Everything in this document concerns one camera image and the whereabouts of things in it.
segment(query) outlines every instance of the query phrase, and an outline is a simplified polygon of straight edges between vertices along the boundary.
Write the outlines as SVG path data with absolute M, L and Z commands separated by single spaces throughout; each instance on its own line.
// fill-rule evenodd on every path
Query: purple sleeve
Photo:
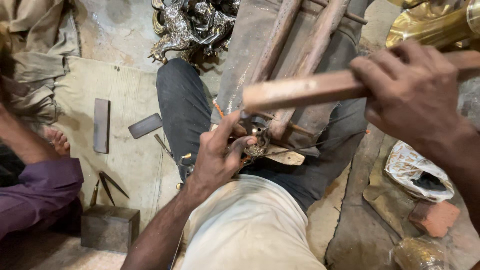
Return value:
M 0 188 L 0 239 L 68 205 L 84 181 L 80 161 L 73 158 L 29 164 L 18 179 L 20 184 Z

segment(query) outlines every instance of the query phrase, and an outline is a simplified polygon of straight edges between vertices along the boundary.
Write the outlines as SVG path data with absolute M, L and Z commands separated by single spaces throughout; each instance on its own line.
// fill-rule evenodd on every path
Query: dragon sculpture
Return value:
M 192 54 L 204 47 L 204 55 L 217 56 L 216 48 L 227 49 L 229 38 L 235 23 L 240 0 L 220 0 L 216 6 L 232 15 L 219 11 L 211 2 L 201 0 L 189 5 L 189 0 L 173 0 L 165 5 L 163 0 L 152 0 L 153 28 L 162 35 L 150 50 L 153 61 L 167 63 L 165 53 L 169 50 L 181 51 L 180 57 L 190 61 Z

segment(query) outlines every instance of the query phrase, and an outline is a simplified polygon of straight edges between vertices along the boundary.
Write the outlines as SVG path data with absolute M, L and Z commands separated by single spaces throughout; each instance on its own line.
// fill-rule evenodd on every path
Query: white shirt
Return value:
M 262 177 L 239 175 L 189 219 L 182 270 L 326 269 L 310 251 L 298 203 Z

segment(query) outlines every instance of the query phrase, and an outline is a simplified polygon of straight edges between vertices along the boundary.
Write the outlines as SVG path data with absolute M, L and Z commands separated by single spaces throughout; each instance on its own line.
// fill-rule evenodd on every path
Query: foot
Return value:
M 65 136 L 62 131 L 52 126 L 44 126 L 43 137 L 50 141 L 59 155 L 70 156 L 70 143 L 67 141 L 67 136 Z

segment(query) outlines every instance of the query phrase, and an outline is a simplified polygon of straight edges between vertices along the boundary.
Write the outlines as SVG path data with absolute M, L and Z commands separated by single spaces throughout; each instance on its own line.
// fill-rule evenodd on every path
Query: red brick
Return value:
M 459 214 L 460 209 L 446 201 L 433 203 L 422 200 L 417 203 L 408 219 L 428 235 L 444 237 Z

